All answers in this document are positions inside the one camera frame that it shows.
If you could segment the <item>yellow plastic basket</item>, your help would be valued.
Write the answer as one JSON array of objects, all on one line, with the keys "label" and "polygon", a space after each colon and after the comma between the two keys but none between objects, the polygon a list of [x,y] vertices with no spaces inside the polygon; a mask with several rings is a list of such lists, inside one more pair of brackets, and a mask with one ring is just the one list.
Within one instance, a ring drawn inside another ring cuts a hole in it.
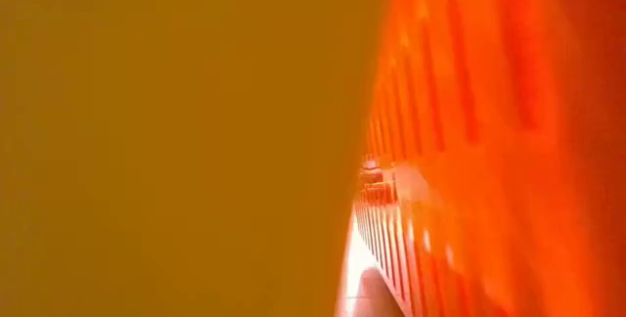
[{"label": "yellow plastic basket", "polygon": [[386,0],[0,0],[0,317],[334,317]]}]

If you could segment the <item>orange plastic basket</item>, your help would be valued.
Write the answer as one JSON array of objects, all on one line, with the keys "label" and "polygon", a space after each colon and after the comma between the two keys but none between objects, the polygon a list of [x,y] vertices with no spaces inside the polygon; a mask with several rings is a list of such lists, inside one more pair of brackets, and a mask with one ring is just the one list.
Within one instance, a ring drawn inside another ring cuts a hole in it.
[{"label": "orange plastic basket", "polygon": [[389,0],[354,209],[403,317],[626,317],[626,0]]}]

